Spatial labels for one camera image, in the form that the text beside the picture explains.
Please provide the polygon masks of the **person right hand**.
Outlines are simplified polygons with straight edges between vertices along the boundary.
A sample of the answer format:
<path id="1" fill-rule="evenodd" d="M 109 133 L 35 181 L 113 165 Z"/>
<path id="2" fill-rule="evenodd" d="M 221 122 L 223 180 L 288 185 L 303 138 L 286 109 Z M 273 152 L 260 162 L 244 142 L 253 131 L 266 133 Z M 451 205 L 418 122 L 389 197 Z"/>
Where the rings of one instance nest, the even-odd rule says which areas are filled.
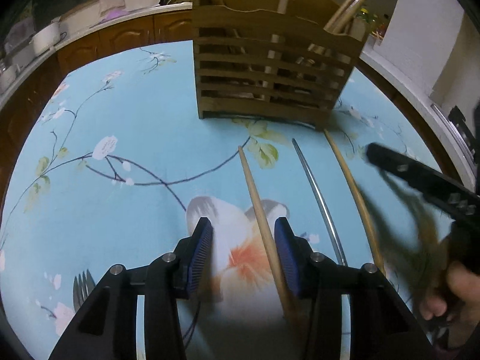
<path id="1" fill-rule="evenodd" d="M 454 261 L 433 279 L 419 306 L 424 320 L 444 318 L 448 348 L 464 345 L 479 324 L 479 276 Z"/>

